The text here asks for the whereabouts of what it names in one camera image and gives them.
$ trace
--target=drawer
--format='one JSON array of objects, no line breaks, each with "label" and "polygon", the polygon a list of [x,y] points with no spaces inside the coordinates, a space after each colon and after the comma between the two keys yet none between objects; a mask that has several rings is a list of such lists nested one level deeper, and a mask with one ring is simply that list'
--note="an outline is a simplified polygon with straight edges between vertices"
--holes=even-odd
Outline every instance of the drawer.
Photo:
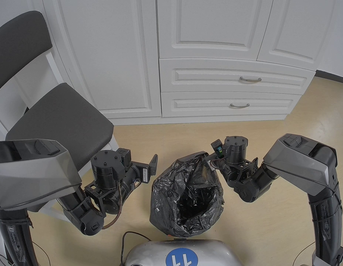
[{"label": "drawer", "polygon": [[306,69],[259,61],[160,59],[162,92],[251,91],[302,95],[314,74]]},{"label": "drawer", "polygon": [[288,114],[300,95],[192,91],[161,93],[162,116]]}]

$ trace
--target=wooden floor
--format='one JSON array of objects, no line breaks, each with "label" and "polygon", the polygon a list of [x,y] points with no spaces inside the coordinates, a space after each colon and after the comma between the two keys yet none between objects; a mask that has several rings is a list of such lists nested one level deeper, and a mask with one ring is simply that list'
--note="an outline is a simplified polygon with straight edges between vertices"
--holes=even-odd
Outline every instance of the wooden floor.
[{"label": "wooden floor", "polygon": [[[315,77],[285,120],[116,126],[114,131],[119,146],[131,149],[134,161],[148,163],[157,153],[157,174],[179,157],[201,150],[211,153],[210,143],[224,140],[228,135],[247,137],[247,159],[262,159],[275,140],[285,133],[301,134],[337,149],[343,202],[342,83]],[[89,172],[83,182],[92,179]],[[311,212],[304,192],[279,178],[256,202],[245,203],[227,187],[222,176],[220,179],[224,188],[224,211],[209,231],[196,238],[224,241],[245,266],[292,266],[297,254],[314,242]],[[30,213],[34,224],[32,239],[46,250],[52,266],[118,266],[124,232],[136,231],[156,241],[168,239],[149,222],[151,185],[142,184],[136,189],[125,203],[118,222],[93,237],[82,235],[67,222]],[[106,222],[111,219],[113,216],[108,215]],[[127,236],[125,253],[141,242],[143,238]],[[311,246],[303,251],[295,265],[311,265],[313,250]],[[41,266],[48,265],[43,252],[37,248],[36,253]]]}]

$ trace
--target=metal handle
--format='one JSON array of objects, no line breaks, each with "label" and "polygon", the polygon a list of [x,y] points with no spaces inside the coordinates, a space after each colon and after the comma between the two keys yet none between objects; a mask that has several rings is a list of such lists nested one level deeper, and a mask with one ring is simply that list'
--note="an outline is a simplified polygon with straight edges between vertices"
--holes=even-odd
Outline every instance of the metal handle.
[{"label": "metal handle", "polygon": [[230,108],[235,108],[235,109],[243,109],[243,108],[247,108],[248,106],[250,106],[250,104],[246,104],[246,105],[241,105],[241,106],[238,106],[238,105],[234,105],[234,104],[231,104],[229,107]]},{"label": "metal handle", "polygon": [[246,82],[255,82],[255,83],[261,81],[261,78],[259,78],[259,79],[257,79],[257,80],[252,80],[252,79],[246,79],[246,78],[240,77],[239,79],[242,80],[242,81],[246,81]]}]

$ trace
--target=chair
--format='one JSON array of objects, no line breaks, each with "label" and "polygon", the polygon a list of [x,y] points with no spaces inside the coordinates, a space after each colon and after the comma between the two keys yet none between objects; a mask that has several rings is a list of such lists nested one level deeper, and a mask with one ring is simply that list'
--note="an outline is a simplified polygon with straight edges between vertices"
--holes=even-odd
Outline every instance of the chair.
[{"label": "chair", "polygon": [[[60,142],[71,154],[80,176],[101,149],[117,149],[113,124],[62,79],[52,53],[50,34],[38,11],[23,13],[0,27],[0,88],[40,54],[45,54],[58,85],[32,106],[6,140],[42,138]],[[41,212],[67,220],[48,202]]]}]

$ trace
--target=baseboard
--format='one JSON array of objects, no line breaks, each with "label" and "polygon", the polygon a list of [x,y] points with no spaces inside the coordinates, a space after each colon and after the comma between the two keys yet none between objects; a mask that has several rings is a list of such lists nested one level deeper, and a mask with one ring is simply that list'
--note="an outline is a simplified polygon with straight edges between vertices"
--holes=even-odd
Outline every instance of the baseboard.
[{"label": "baseboard", "polygon": [[283,120],[287,114],[109,118],[114,125]]},{"label": "baseboard", "polygon": [[317,70],[314,76],[343,83],[343,77],[320,70]]}]

